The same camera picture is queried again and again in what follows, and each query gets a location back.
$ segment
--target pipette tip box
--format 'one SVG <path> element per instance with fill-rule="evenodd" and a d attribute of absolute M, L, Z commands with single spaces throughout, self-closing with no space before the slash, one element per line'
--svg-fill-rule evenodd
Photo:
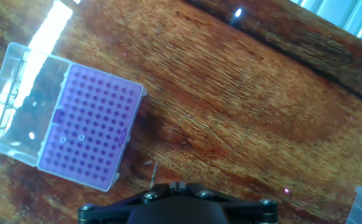
<path fill-rule="evenodd" d="M 0 72 L 0 152 L 108 191 L 145 88 L 11 43 Z"/>

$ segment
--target wood grain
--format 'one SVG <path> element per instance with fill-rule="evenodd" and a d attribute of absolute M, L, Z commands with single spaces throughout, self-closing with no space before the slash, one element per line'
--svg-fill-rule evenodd
<path fill-rule="evenodd" d="M 362 96 L 362 40 L 291 1 L 186 0 Z M 234 16 L 243 10 L 240 18 Z"/>
<path fill-rule="evenodd" d="M 28 43 L 50 7 L 0 0 L 1 59 L 10 41 Z M 27 22 L 14 19 L 22 14 Z M 147 189 L 154 162 L 144 164 L 158 159 L 158 182 L 276 199 L 280 223 L 345 223 L 362 185 L 362 101 L 306 65 L 181 0 L 82 0 L 53 54 L 141 83 L 149 96 L 107 193 L 0 155 L 6 222 L 76 222 L 84 203 Z"/>

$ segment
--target clear plastic lid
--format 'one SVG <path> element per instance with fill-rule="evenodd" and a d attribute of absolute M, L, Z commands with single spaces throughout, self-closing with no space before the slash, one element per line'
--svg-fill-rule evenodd
<path fill-rule="evenodd" d="M 11 43 L 0 71 L 0 152 L 36 166 L 71 61 Z"/>

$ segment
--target black device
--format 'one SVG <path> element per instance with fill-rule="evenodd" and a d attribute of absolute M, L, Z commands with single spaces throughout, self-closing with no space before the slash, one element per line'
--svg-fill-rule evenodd
<path fill-rule="evenodd" d="M 276 224 L 277 203 L 248 202 L 201 184 L 171 182 L 108 206 L 86 204 L 79 224 Z"/>

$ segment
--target purple tip rack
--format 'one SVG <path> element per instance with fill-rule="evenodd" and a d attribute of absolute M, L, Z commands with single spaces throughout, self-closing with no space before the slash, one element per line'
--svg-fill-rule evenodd
<path fill-rule="evenodd" d="M 108 191 L 130 139 L 144 87 L 73 65 L 42 143 L 38 168 Z"/>

